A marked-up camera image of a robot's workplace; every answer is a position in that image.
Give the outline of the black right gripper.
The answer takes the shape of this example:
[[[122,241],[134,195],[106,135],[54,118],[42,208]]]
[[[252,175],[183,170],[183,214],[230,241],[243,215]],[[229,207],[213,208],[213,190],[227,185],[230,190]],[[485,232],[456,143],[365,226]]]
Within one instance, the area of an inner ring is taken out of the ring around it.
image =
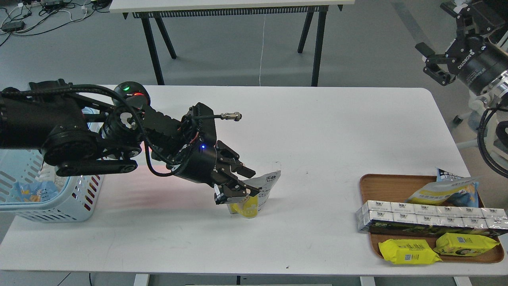
[[[426,43],[417,43],[419,51],[428,63],[423,72],[441,86],[453,83],[456,78],[464,83],[476,96],[507,71],[507,53],[487,40],[454,40],[446,54],[436,52]],[[437,64],[448,64],[445,71]]]

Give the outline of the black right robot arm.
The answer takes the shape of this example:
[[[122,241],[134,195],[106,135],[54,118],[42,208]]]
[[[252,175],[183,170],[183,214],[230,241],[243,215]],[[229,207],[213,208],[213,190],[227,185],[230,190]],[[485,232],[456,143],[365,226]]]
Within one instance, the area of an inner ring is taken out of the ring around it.
[[[507,18],[484,0],[452,0],[440,8],[456,21],[456,36],[443,54],[426,43],[415,48],[423,56],[424,73],[442,86],[459,80],[472,93],[480,114],[477,146],[483,161],[507,177],[507,159],[495,154],[507,150],[507,52],[490,40],[507,25]]]

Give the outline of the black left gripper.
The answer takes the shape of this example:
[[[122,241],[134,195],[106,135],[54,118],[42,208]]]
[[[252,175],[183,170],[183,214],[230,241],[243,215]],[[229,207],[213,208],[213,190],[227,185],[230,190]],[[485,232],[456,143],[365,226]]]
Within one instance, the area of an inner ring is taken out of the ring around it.
[[[216,165],[221,165],[221,168],[225,165],[225,170],[246,178],[252,178],[256,174],[240,161],[240,155],[237,152],[222,141],[216,143],[198,141],[190,147],[184,161],[173,166],[173,175],[214,187],[214,201],[217,205],[239,203],[246,197],[255,197],[260,193],[260,187],[249,185],[234,174],[217,173],[213,180],[212,172]]]

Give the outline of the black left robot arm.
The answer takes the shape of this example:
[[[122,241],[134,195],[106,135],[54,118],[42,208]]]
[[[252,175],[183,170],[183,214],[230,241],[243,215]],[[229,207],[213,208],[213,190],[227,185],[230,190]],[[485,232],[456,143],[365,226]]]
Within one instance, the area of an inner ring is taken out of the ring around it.
[[[172,119],[152,108],[145,87],[133,81],[115,89],[62,79],[29,85],[1,91],[1,148],[36,149],[60,177],[129,173],[144,151],[152,174],[207,184],[217,205],[261,190],[238,178],[256,172],[217,140],[215,120],[239,121],[239,112],[214,114],[198,102]]]

